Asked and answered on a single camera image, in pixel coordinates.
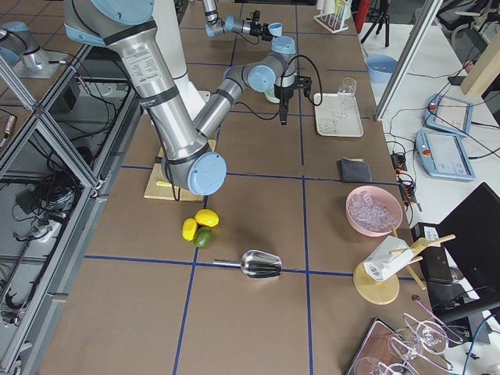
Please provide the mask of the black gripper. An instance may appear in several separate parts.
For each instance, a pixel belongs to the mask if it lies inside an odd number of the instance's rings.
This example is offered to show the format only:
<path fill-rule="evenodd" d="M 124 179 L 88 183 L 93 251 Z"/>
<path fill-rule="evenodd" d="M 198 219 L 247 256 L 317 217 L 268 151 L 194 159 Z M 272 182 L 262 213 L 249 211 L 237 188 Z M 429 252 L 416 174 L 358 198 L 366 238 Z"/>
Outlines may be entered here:
<path fill-rule="evenodd" d="M 251 13 L 250 21 L 250 35 L 261 38 L 264 41 L 270 40 L 269 25 L 267 23 L 260 23 L 260 11 L 255 10 Z"/>
<path fill-rule="evenodd" d="M 288 103 L 296 89 L 297 73 L 284 73 L 279 76 L 274 85 L 274 96 L 279 100 L 280 124 L 288 123 Z"/>

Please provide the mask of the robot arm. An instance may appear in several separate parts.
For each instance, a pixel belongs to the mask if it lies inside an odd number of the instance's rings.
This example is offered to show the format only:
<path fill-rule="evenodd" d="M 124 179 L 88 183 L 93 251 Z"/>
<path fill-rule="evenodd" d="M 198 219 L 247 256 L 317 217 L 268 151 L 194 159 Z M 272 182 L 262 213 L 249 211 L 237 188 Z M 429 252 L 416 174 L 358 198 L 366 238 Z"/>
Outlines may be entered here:
<path fill-rule="evenodd" d="M 281 35 L 277 23 L 267 27 L 270 53 L 259 62 L 228 68 L 203 101 L 188 79 L 172 1 L 66 1 L 64 10 L 69 39 L 120 57 L 162 142 L 165 178 L 195 195 L 211 195 L 223 185 L 227 164 L 208 137 L 244 91 L 293 94 L 296 44 Z"/>
<path fill-rule="evenodd" d="M 250 19 L 227 16 L 223 20 L 219 16 L 215 0 L 202 0 L 202 6 L 206 18 L 205 32 L 210 38 L 227 33 L 236 33 L 249 35 L 264 41 L 273 39 L 269 25 L 260 23 L 260 11 L 258 10 L 254 11 Z"/>

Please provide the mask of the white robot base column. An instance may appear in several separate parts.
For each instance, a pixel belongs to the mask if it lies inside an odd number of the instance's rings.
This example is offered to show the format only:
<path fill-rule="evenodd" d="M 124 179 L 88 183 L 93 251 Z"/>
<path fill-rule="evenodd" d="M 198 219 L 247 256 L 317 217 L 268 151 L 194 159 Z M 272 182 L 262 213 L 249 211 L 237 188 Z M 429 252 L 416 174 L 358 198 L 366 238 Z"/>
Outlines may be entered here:
<path fill-rule="evenodd" d="M 211 94 L 208 91 L 198 90 L 188 76 L 174 1 L 155 1 L 153 18 L 158 29 L 156 42 L 188 114 L 193 120 L 204 108 Z"/>

